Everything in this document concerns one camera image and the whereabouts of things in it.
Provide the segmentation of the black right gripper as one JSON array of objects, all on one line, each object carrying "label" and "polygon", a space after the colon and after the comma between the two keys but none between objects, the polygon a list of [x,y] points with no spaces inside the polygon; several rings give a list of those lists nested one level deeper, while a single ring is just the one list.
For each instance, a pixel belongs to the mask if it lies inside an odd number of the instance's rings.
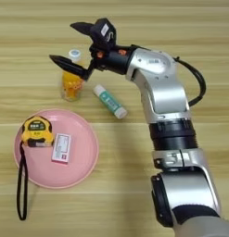
[{"label": "black right gripper", "polygon": [[[84,35],[90,35],[92,23],[74,22],[70,26]],[[132,46],[119,46],[116,44],[97,45],[92,44],[89,48],[91,62],[87,69],[73,63],[64,56],[50,55],[50,59],[61,69],[79,76],[82,80],[88,81],[94,69],[100,71],[109,70],[120,75],[125,75],[130,64],[134,48]]]}]

